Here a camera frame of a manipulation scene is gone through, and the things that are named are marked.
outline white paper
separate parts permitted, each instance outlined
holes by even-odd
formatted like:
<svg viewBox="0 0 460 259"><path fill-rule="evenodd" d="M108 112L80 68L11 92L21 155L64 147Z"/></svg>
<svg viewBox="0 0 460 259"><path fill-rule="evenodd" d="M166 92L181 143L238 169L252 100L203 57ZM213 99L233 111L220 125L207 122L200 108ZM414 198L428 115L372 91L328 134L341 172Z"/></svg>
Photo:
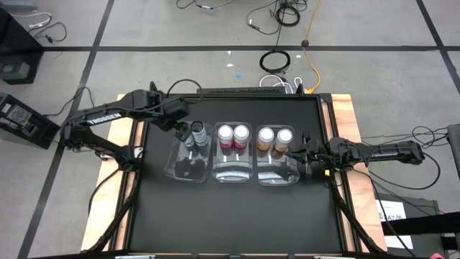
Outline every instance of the white paper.
<svg viewBox="0 0 460 259"><path fill-rule="evenodd" d="M385 216L383 215L382 212L382 207L380 206L380 203L378 200L377 202L377 209L379 211L379 217L380 221L384 222L385 221ZM405 219L405 211L404 211L404 204L402 202L397 202L397 201L382 201L383 208L385 209L385 214L387 215L387 218L389 221L396 220L396 219ZM412 245L412 240L410 239L410 236L400 236L401 240L405 243L405 245L409 249L413 249ZM394 248L404 248L403 244L397 239L396 236L385 236L385 242L387 243L388 247L394 247Z"/></svg>

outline cable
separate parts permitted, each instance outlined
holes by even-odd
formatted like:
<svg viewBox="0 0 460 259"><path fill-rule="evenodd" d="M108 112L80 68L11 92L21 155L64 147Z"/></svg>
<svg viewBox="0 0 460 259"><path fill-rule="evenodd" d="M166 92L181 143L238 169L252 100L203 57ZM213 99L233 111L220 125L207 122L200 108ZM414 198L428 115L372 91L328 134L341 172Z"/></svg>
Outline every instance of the cable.
<svg viewBox="0 0 460 259"><path fill-rule="evenodd" d="M262 87L262 82L263 82L263 80L266 79L266 78L269 78L269 77L274 77L274 78L276 78L276 79L278 79L278 80L280 81L279 83L276 83L273 87L278 86L278 85L280 85L280 84L282 84L284 87L289 86L291 93L294 94L293 86L292 86L290 83L285 82L284 80L281 79L281 77L276 76L276 75L272 75L272 74L266 75L266 76L264 76L262 79L260 79L260 81L259 81L259 87Z"/></svg>
<svg viewBox="0 0 460 259"><path fill-rule="evenodd" d="M305 57L307 58L308 62L310 63L311 68L313 69L313 71L315 71L316 77L318 77L318 83L316 84L315 87L306 90L307 94L313 94L313 92L321 85L321 76L320 76L318 70L316 69L316 67L314 66L313 62L311 62L310 56L308 55L308 53L305 50L305 48L308 46L308 36L310 36L311 25L313 24L313 20L315 19L316 11L318 11L318 8L319 8L319 5L320 5L321 1L322 0L318 0L318 2L316 3L315 9L313 10L313 14L311 15L310 24L308 25L307 36L305 37L305 44L304 44L304 42L302 42L303 54L305 55Z"/></svg>
<svg viewBox="0 0 460 259"><path fill-rule="evenodd" d="M262 7L258 7L258 8L256 8L256 9L250 11L250 12L246 15L246 25L249 26L249 27L251 27L252 29L255 29L256 31L262 33L263 35L273 35L273 34L276 34L276 33L280 30L280 25L277 26L277 29L276 29L274 32L263 32L263 31L260 29L260 27L258 27L258 26L256 26L256 25L252 24L252 19L250 19L249 16L250 16L253 12L255 12L255 11L257 11L257 10L260 10L260 9L263 9L263 8L267 8L267 7L271 6L272 4L276 4L277 2L278 2L278 0L275 0L275 1L273 1L273 2L271 2L271 3L269 3L269 4L267 4L267 5L264 5L264 6L262 6Z"/></svg>
<svg viewBox="0 0 460 259"><path fill-rule="evenodd" d="M27 18L27 17L34 17L37 15L43 15L46 14L48 16L48 19L46 19L43 22L38 22L36 24L29 24L29 29L31 29L29 32L31 32L33 29L39 29L41 27L47 26L52 19L52 15L49 12L41 12L41 13L36 13L36 14L29 14L29 15L16 15L12 14L13 17L18 17L18 18Z"/></svg>
<svg viewBox="0 0 460 259"><path fill-rule="evenodd" d="M102 180L102 182L100 182L100 184L98 184L96 186L96 188L94 189L93 193L91 194L91 197L89 198L89 204L88 204L88 215L91 211L91 205L93 204L93 199L94 199L94 196L96 195L96 193L98 192L99 188L101 186L103 186L105 184L105 182L107 182L108 180L110 180L112 177L115 176L116 173L118 173L118 171L120 171L120 168L117 168L113 173L109 174L104 180Z"/></svg>
<svg viewBox="0 0 460 259"><path fill-rule="evenodd" d="M223 6L229 5L229 4L231 4L231 3L235 2L235 1L236 1L236 0L231 0L231 1L228 2L228 3L221 4L220 6L215 6L215 7L205 6L205 5L202 5L202 4L198 4L198 0L195 0L194 2L195 2L195 5L198 6L198 7L200 7L200 8L209 9L209 10L215 10L215 9L217 9L217 8L221 8L221 7L223 7Z"/></svg>
<svg viewBox="0 0 460 259"><path fill-rule="evenodd" d="M428 158L430 158L435 164L436 164L436 167L438 169L438 172L437 172L437 175L436 175L436 178L434 179L434 181L430 184L428 184L427 186L424 186L424 187L409 187L409 186L402 186L400 184L397 184L397 183L393 183L393 182L390 182L388 180L385 180L384 178L378 176L377 174L371 172L371 170L369 170L369 173L371 173L373 176L377 177L378 179L384 181L385 183L388 183L388 184L391 184L393 186L397 186L397 187L400 187L400 188L405 188L405 189L408 189L408 190L415 190L415 191L419 191L419 190L425 190L427 188L430 188L432 187L433 185L435 185L438 180L439 180L439 177L441 176L441 167L439 166L439 163L438 161L436 161L436 159L434 159L431 155L427 154L425 151L422 151L422 150L416 150L415 148L403 148L404 150L413 150L413 151L416 151L416 152L420 152L422 154L424 154L425 156L427 156ZM382 150L382 148L377 148L376 150L372 151L368 156L367 156L367 160L364 159L364 164L366 165L366 167L369 167L369 162L370 162L370 159L372 157L372 155L374 155L374 153L376 153L377 151L380 151Z"/></svg>
<svg viewBox="0 0 460 259"><path fill-rule="evenodd" d="M291 23L283 22L283 18L284 18L285 14L286 14L286 12L285 12L286 9L289 9L289 10L294 12L293 15L295 15L296 18L297 18L295 20L295 22L291 22ZM287 3L280 4L280 8L275 13L275 19L278 21L278 23L281 26L294 27L295 25L299 24L299 22L300 22L300 12L296 8L292 7L291 5L289 5Z"/></svg>
<svg viewBox="0 0 460 259"><path fill-rule="evenodd" d="M285 14L283 13L282 14L282 18L281 18L281 22L280 22L280 25L278 26L279 27L279 30L278 30L278 37L276 39L276 44L275 44L275 47L273 48L273 50L265 53L259 60L259 66L262 70L268 72L268 73L271 73L271 74L276 74L276 73L285 73L285 71L289 68L290 66L290 56L287 52L285 51L282 51L282 50L276 50L277 46L278 46L278 42L280 41L280 35L281 35L281 29L282 29L282 21L283 19L285 18ZM267 68L265 65L264 65L264 60L266 57L268 57L269 55L272 55L272 54L275 54L275 53L278 53L278 54L281 54L281 55L284 55L286 57L286 64L284 64L282 67L280 68Z"/></svg>
<svg viewBox="0 0 460 259"><path fill-rule="evenodd" d="M428 131L427 132L422 132L422 133L415 133L415 131L418 129L418 128L423 128L423 129L427 129ZM371 145L369 144L368 142L364 141L364 139L374 139L374 138L381 138L381 137L386 137L386 138L391 138L391 137L402 137L402 138L398 138L398 139L394 139L394 140L389 140L387 142L383 142L383 143L380 143L380 145L384 145L384 144L388 144L388 143L392 143L392 142L396 142L396 141L401 141L401 140L406 140L408 138L411 138L413 137L416 141L418 141L420 144L421 144L421 147L423 149L427 149L429 147L439 147L439 146L443 146L443 145L447 145L447 143L444 143L444 144L440 144L440 145L434 145L435 142L439 141L439 140L442 140L442 139L445 139L447 136L446 136L446 133L438 133L438 131L440 130L446 130L447 128L446 127L442 127L442 128L438 128L438 129L435 129L435 130L431 130L430 128L426 127L426 126L416 126L413 128L412 132L411 133L408 133L408 134L398 134L398 135L379 135L379 136L369 136L369 137L362 137L362 142L365 143L365 144L368 144L368 145ZM429 141L429 142L423 142L421 140L419 140L417 138L417 136L420 136L420 135L432 135L433 136L433 140ZM435 135L441 135L443 137L439 137L436 139Z"/></svg>
<svg viewBox="0 0 460 259"><path fill-rule="evenodd" d="M193 104L197 104L197 103L199 103L200 101L202 101L202 100L203 100L203 91L202 91L203 88L201 88L200 84L199 84L197 81L194 81L194 80L188 79L188 78L186 78L186 79L181 79L181 80L179 80L179 81L174 82L174 83L172 84L172 86L167 90L166 98L169 97L170 92L171 92L171 90L174 88L174 86L176 86L176 85L177 85L178 83L180 83L180 82L186 82L186 81L187 81L187 82L192 82L192 83L194 83L194 84L200 89L200 99L199 99L197 102L193 103Z"/></svg>
<svg viewBox="0 0 460 259"><path fill-rule="evenodd" d="M377 190L377 188L375 187L374 185L374 182L371 181L371 184L372 186L374 187L374 189ZM388 220L388 217L387 217L387 213L385 212L385 208L383 207L383 204L382 204L382 200L380 199L380 194L378 191L375 192L375 194L377 195L377 199L379 200L379 204L380 204L380 208L382 208L382 213L383 213L383 217L385 219L385 222L387 223L388 225L388 228L390 229L391 233L396 236L396 238L400 241L401 245L404 247L404 249L406 249L406 251L412 255L413 257L416 258L415 254L412 253L412 251L408 248L408 246L403 242L403 240L401 239L401 237L396 233L395 229L393 228L393 226L390 224L390 221Z"/></svg>
<svg viewBox="0 0 460 259"><path fill-rule="evenodd" d="M81 94L83 94L83 92L85 91L85 89L88 90L89 99L91 100L91 105L92 105L93 108L94 108L95 105L94 105L94 100L93 100L93 94L91 93L91 90L90 90L88 87L84 86L84 87L80 87L80 88L77 89L77 91L75 92L75 94L73 95L73 97L72 97L70 100L68 100L68 101L63 105L63 107L61 108L61 110L60 110L59 112L57 112L57 113L55 113L55 114L43 114L43 116L45 116L45 117L53 117L53 116L57 116L57 115L62 114L63 111L64 111L64 109L65 109L65 107L66 107L70 102L72 102L73 100L75 100L75 98L77 98L77 97L79 97Z"/></svg>
<svg viewBox="0 0 460 259"><path fill-rule="evenodd" d="M352 170L355 171L355 172L357 172L357 173L362 174L363 176L366 176L367 178L369 178L369 180L370 180L373 184L375 184L376 186L379 186L379 188L381 188L383 191L386 191L389 195L395 197L396 199L399 199L400 201L402 201L402 202L404 202L404 203L406 203L406 204L409 204L409 205L413 206L413 207L416 208L418 211L424 213L424 214L427 215L427 216L432 216L432 214L429 214L428 212L425 212L424 210L420 209L420 207L430 207L430 208L436 210L437 212L440 212L440 213L442 213L442 214L445 214L445 212L441 211L440 209L438 209L438 208L436 208L436 207L434 207L434 206L429 206L429 205L415 205L415 204L409 202L407 199L404 199L403 197L401 197L401 196L395 194L394 192L388 190L387 188L383 187L382 184L380 184L380 183L377 182L376 180L372 179L372 178L370 177L369 174L367 174L367 173L365 173L365 172L361 172L361 171L356 170L356 169L354 169L354 168L352 168ZM446 224L446 223L443 222L442 220L440 220L440 219L437 219L437 220L438 220L441 224L445 225L446 227L451 227L451 226L449 226L449 224Z"/></svg>
<svg viewBox="0 0 460 259"><path fill-rule="evenodd" d="M40 33L43 33L47 29L53 28L54 26L57 26L57 25L61 25L63 27L63 29L64 29L64 36L63 36L62 39L54 39L54 38L52 38L51 36L48 36L48 35L39 36ZM67 38L67 27L62 22L56 22L53 25L50 25L50 26L48 26L48 27L46 27L44 29L41 29L39 32L37 32L37 34L35 34L35 36L34 36L34 39L38 40L38 39L40 39L42 37L46 38L49 43L62 42Z"/></svg>
<svg viewBox="0 0 460 259"><path fill-rule="evenodd" d="M190 2L189 4L186 4L185 6L179 6L179 1L180 1L180 0L176 0L175 5L176 5L179 9L185 9L185 8L189 7L191 4L195 3L196 0L192 0L192 2Z"/></svg>

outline control box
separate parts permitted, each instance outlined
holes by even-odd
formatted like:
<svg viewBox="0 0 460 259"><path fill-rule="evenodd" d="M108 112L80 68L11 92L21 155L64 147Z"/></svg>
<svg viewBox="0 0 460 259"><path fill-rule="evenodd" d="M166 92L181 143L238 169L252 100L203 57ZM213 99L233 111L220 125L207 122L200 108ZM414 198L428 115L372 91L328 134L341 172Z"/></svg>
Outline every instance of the control box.
<svg viewBox="0 0 460 259"><path fill-rule="evenodd" d="M0 93L0 139L48 149L60 127L20 100Z"/></svg>

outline black box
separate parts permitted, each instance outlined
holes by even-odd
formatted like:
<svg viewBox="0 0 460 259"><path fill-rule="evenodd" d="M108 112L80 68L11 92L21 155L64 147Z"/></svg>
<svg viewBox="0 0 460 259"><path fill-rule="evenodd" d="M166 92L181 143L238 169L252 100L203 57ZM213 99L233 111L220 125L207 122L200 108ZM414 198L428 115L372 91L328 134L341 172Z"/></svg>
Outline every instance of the black box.
<svg viewBox="0 0 460 259"><path fill-rule="evenodd" d="M0 79L33 83L43 47L8 12L0 8Z"/></svg>
<svg viewBox="0 0 460 259"><path fill-rule="evenodd" d="M0 93L0 129L4 130L0 139L48 149L60 127L13 96Z"/></svg>

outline white bottle cap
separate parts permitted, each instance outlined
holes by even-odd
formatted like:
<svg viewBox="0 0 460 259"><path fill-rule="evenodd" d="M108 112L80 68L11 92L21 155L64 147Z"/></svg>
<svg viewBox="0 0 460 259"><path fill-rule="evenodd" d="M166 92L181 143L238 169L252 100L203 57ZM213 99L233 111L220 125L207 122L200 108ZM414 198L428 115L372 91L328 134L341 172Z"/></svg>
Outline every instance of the white bottle cap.
<svg viewBox="0 0 460 259"><path fill-rule="evenodd" d="M269 127L265 127L259 131L259 139L263 142L272 142L275 134Z"/></svg>
<svg viewBox="0 0 460 259"><path fill-rule="evenodd" d="M246 140L249 137L249 130L244 125L239 125L234 130L235 138L238 140Z"/></svg>
<svg viewBox="0 0 460 259"><path fill-rule="evenodd" d="M233 129L229 125L223 125L219 127L217 135L221 140L231 140L233 138Z"/></svg>
<svg viewBox="0 0 460 259"><path fill-rule="evenodd" d="M282 144L289 144L293 140L293 133L288 129L282 129L278 132L277 139Z"/></svg>

